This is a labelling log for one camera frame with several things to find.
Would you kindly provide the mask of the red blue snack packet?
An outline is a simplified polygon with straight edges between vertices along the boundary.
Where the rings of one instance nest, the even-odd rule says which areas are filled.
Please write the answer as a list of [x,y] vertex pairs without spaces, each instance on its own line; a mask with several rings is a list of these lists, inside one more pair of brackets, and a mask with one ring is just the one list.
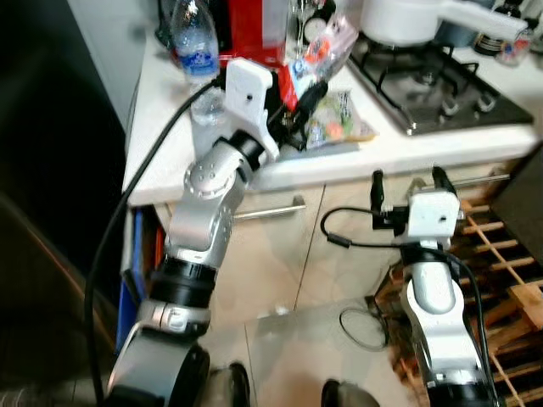
[[283,104],[296,109],[299,98],[318,81],[329,81],[345,65],[358,38],[358,30],[343,13],[331,15],[328,23],[310,41],[301,57],[280,70]]

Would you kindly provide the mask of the dark grey box appliance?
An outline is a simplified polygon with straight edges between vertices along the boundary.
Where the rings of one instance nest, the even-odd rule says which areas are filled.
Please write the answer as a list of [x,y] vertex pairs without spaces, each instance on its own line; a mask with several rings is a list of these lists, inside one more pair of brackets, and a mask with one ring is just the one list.
[[521,159],[491,208],[535,259],[543,261],[543,147]]

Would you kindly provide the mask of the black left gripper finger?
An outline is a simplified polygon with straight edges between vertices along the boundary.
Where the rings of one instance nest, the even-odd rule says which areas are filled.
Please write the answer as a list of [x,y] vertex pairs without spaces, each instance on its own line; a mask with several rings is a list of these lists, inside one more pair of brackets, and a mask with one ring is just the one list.
[[319,103],[328,93],[328,81],[316,81],[314,85],[307,88],[296,102],[292,113],[292,124],[305,125],[318,108]]

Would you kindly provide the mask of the dark tall appliance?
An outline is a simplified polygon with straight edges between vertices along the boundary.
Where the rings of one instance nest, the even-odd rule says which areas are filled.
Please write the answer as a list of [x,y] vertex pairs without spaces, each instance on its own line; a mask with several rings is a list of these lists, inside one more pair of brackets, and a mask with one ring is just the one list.
[[125,133],[69,0],[0,0],[0,395],[87,373],[84,280]]

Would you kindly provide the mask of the wooden slatted rack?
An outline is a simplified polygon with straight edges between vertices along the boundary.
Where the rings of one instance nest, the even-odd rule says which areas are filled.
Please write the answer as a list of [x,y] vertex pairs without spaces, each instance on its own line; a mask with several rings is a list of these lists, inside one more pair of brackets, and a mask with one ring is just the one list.
[[[433,190],[423,183],[408,193]],[[540,282],[518,274],[519,266],[531,266],[532,257],[505,259],[504,248],[516,247],[515,239],[491,239],[489,232],[503,229],[497,222],[480,222],[476,216],[488,206],[462,200],[461,217],[447,251],[403,242],[395,237],[402,261],[399,300],[410,325],[416,372],[411,377],[422,395],[423,407],[527,407],[542,396],[540,388],[519,391],[512,383],[513,369],[499,361],[500,350],[534,336],[543,328]],[[494,270],[509,275],[499,290],[504,299],[485,305],[484,277],[456,256],[457,237],[476,237],[479,252],[499,257]]]

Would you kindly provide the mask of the clear plastic water bottle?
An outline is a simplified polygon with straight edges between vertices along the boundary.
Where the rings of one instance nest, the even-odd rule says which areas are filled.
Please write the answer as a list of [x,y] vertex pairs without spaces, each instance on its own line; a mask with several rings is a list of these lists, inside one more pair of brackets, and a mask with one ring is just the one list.
[[168,31],[187,81],[193,85],[213,81],[220,73],[220,43],[209,4],[205,0],[176,0]]

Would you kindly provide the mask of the white saucepan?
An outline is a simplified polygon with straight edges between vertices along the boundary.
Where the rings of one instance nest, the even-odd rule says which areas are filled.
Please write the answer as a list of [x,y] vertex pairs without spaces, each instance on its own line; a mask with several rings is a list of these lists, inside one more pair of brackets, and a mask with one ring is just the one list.
[[439,25],[462,25],[502,40],[513,40],[527,23],[464,0],[364,0],[358,30],[389,47],[414,47],[431,42]]

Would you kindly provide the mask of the blue flat box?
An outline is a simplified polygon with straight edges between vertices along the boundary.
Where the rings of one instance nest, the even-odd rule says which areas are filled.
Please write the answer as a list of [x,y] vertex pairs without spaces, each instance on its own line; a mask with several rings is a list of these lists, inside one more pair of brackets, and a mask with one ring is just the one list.
[[146,282],[143,274],[143,214],[139,210],[129,210],[125,219],[125,254],[124,267],[121,268],[121,289],[119,301],[119,322],[117,322],[115,352],[119,355],[124,342],[136,325],[138,309],[141,301],[146,298]]

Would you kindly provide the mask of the black gas hob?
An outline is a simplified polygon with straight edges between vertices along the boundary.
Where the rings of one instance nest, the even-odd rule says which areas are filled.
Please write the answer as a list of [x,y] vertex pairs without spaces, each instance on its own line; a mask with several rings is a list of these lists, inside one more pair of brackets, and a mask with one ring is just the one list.
[[535,121],[478,75],[478,63],[454,59],[450,47],[393,47],[362,37],[348,66],[408,136]]

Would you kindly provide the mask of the clear bag of vegetables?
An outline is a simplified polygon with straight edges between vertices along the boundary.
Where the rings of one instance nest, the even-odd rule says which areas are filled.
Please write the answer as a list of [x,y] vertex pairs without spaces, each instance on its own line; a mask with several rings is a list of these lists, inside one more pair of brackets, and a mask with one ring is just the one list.
[[365,142],[378,133],[357,112],[349,92],[330,92],[318,102],[304,125],[306,150]]

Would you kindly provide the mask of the dark robot right foot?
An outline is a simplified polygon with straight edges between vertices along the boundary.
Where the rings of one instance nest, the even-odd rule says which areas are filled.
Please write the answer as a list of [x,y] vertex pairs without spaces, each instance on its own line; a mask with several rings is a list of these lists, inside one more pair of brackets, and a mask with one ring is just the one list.
[[321,407],[372,407],[372,400],[354,383],[328,379],[322,385]]

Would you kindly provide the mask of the small clear jar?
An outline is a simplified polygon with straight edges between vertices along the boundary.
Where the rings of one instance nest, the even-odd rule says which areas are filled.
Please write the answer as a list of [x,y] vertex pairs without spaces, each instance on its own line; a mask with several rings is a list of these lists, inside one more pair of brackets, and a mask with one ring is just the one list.
[[528,57],[532,42],[531,31],[520,31],[516,38],[501,42],[499,52],[494,55],[494,59],[507,67],[517,67]]

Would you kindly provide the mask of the red flat box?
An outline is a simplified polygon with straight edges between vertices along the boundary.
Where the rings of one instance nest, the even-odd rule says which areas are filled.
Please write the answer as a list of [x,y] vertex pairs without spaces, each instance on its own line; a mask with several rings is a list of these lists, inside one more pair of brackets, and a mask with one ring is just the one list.
[[153,247],[153,269],[156,269],[165,259],[165,229],[158,227],[155,229],[154,247]]

